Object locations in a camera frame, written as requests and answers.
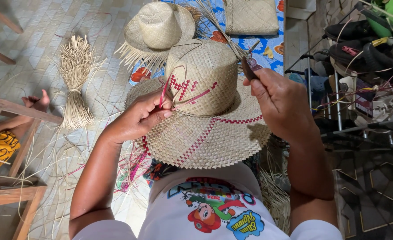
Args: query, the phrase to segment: woven straw hat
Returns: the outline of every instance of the woven straw hat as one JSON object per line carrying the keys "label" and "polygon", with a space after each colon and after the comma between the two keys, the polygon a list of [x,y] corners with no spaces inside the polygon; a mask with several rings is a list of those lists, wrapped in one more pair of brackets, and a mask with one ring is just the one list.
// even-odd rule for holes
{"label": "woven straw hat", "polygon": [[156,160],[183,168],[229,166],[257,153],[270,131],[243,80],[225,44],[192,39],[172,47],[165,76],[133,87],[125,107],[165,87],[177,109],[137,144]]}
{"label": "woven straw hat", "polygon": [[188,10],[173,3],[152,2],[125,26],[125,42],[116,52],[129,70],[143,59],[149,73],[163,66],[172,46],[194,35],[195,22]]}

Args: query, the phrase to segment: metal rack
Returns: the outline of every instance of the metal rack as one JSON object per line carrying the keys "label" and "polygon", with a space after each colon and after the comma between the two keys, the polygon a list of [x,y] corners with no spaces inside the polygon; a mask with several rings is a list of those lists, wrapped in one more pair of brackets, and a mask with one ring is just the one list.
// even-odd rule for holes
{"label": "metal rack", "polygon": [[[364,6],[363,6],[363,4],[362,3],[357,3],[357,4],[355,4],[355,6],[338,22],[338,24],[339,23],[341,23],[345,18],[347,18],[355,9],[358,9],[359,10],[359,12],[361,12],[362,14],[364,14],[364,15],[368,15],[370,18],[372,17],[372,18],[375,18],[375,16],[372,16],[373,15],[373,13],[372,12],[370,12],[370,11],[368,11],[367,9],[365,9],[364,8]],[[316,46],[316,45],[318,45],[323,39],[326,39],[327,38],[327,36],[326,35],[323,35],[322,37],[321,37],[321,39],[316,43],[316,44],[314,44],[311,48],[309,48],[309,50],[307,50],[304,54],[302,54],[301,56],[300,56],[300,58],[296,61],[296,62],[294,62],[289,68],[287,68],[285,71],[284,71],[284,74],[287,74],[287,73],[297,73],[297,74],[300,74],[300,75],[305,75],[305,73],[304,72],[301,72],[301,71],[295,71],[295,70],[291,70],[291,68],[292,67],[294,67],[295,66],[295,64],[296,63],[298,63],[300,60],[302,60],[302,59],[307,59],[307,62],[308,62],[308,70],[310,71],[310,60],[311,59],[314,59],[313,58],[313,55],[310,55],[309,54],[309,52]],[[310,72],[308,71],[308,82],[307,82],[307,91],[308,91],[308,99],[309,99],[309,107],[310,107],[310,109],[312,109],[312,104],[311,104],[311,91],[310,91],[310,89],[311,89],[311,84],[310,84]],[[336,100],[337,101],[339,101],[339,99],[340,99],[340,96],[339,96],[339,93],[338,93],[338,86],[339,86],[339,81],[338,81],[338,74],[337,74],[337,71],[336,70],[334,70],[334,82],[335,82],[335,92],[336,92],[336,94],[335,94],[335,97],[336,97]],[[381,144],[381,143],[376,143],[376,142],[373,142],[373,141],[370,141],[369,139],[368,139],[368,134],[367,134],[367,131],[364,131],[365,129],[385,129],[385,130],[389,130],[389,131],[392,131],[393,132],[393,120],[385,120],[385,121],[382,121],[382,122],[380,122],[380,123],[371,123],[371,124],[368,124],[368,125],[365,125],[365,126],[360,126],[360,127],[354,127],[354,128],[347,128],[347,129],[343,129],[343,126],[342,126],[342,116],[341,116],[341,111],[340,111],[340,103],[339,102],[337,102],[336,103],[336,105],[337,105],[337,120],[338,120],[338,131],[335,131],[335,132],[329,132],[329,133],[326,133],[326,134],[322,134],[321,135],[321,137],[322,137],[322,139],[323,139],[323,142],[324,143],[332,143],[333,145],[335,144],[335,145],[337,145],[337,146],[339,146],[339,147],[341,147],[341,149],[337,149],[337,150],[329,150],[329,149],[326,149],[327,151],[334,151],[334,152],[347,152],[347,151],[390,151],[390,150],[393,150],[393,139],[392,139],[392,135],[391,134],[389,134],[388,135],[388,137],[389,137],[389,144]],[[331,108],[330,108],[330,104],[327,106],[328,107],[328,118],[329,119],[331,119]],[[353,134],[351,134],[351,133],[354,133],[354,132],[356,132],[356,131],[363,131],[363,136],[362,137],[359,137],[359,136],[357,136],[357,135],[353,135]],[[341,140],[341,141],[354,141],[354,142],[359,142],[359,144],[361,145],[362,143],[368,143],[368,144],[371,144],[372,146],[375,146],[375,147],[369,147],[369,148],[360,148],[360,147],[354,147],[354,146],[349,146],[349,145],[345,145],[345,144],[337,144],[337,143],[334,143],[335,141],[338,141],[338,140]]]}

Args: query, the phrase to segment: hat brim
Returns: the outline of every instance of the hat brim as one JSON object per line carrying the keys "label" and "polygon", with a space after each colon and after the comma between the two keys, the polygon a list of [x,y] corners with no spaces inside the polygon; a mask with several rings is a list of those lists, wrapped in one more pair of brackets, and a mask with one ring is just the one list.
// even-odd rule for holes
{"label": "hat brim", "polygon": [[[233,165],[256,154],[267,144],[271,131],[262,118],[251,88],[238,76],[235,101],[215,117],[190,116],[179,110],[136,140],[158,161],[181,168],[210,169]],[[127,95],[128,107],[136,97],[160,89],[164,77],[143,81]]]}
{"label": "hat brim", "polygon": [[[180,40],[178,43],[184,40],[189,40],[194,38],[195,35],[195,22],[194,18],[190,14],[188,10],[183,8],[182,6],[179,6],[174,3],[168,3],[171,8],[173,9],[173,12],[176,16],[178,25],[180,26],[180,29],[182,30],[182,36],[180,37]],[[125,41],[127,42],[128,45],[143,51],[143,52],[152,52],[152,53],[165,53],[170,50],[168,49],[153,49],[148,47],[144,41],[143,37],[140,34],[140,27],[138,24],[137,16],[133,17],[131,21],[125,26],[124,29],[124,38]]]}

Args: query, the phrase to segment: dried straw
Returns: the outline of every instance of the dried straw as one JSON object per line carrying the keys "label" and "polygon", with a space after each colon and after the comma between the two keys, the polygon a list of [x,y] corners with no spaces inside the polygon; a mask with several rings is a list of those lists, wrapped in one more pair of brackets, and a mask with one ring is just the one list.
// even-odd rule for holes
{"label": "dried straw", "polygon": [[268,208],[276,225],[286,234],[290,232],[290,196],[280,189],[274,182],[272,176],[260,170],[260,181],[262,183],[263,204]]}
{"label": "dried straw", "polygon": [[244,56],[247,57],[247,53],[244,50],[242,50],[242,48],[239,47],[238,44],[233,42],[232,39],[228,35],[226,35],[225,31],[221,28],[219,21],[215,17],[213,7],[211,6],[210,0],[195,0],[195,2],[199,5],[199,9],[200,9],[202,15],[204,15],[204,17],[209,19],[210,22],[212,22],[213,25],[217,28],[217,30],[219,30],[219,32],[225,37],[225,39],[227,40],[227,43],[229,44],[229,46],[231,47],[231,49],[235,53],[236,57],[238,59],[242,59],[242,57],[244,57]]}
{"label": "dried straw", "polygon": [[94,124],[94,116],[84,102],[81,89],[88,74],[94,68],[93,53],[87,42],[80,36],[72,36],[68,44],[62,44],[60,72],[68,88],[62,126],[77,129]]}

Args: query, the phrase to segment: person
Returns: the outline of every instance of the person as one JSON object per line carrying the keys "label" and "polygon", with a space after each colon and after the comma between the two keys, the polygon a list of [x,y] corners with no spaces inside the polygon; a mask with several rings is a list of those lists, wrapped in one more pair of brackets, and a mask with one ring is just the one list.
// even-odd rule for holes
{"label": "person", "polygon": [[[45,90],[42,97],[22,97],[24,105],[42,112],[47,111],[50,98]],[[0,122],[0,166],[10,160],[11,156],[20,148],[20,139],[32,125],[33,118],[18,115]]]}
{"label": "person", "polygon": [[[180,169],[155,181],[138,239],[339,240],[332,171],[306,89],[270,69],[255,71],[251,86],[263,120],[290,144],[290,236],[261,203],[250,168]],[[157,108],[160,90],[138,97],[99,136],[75,188],[69,221],[73,240],[136,239],[110,208],[122,143],[137,139],[171,116],[171,100]]]}

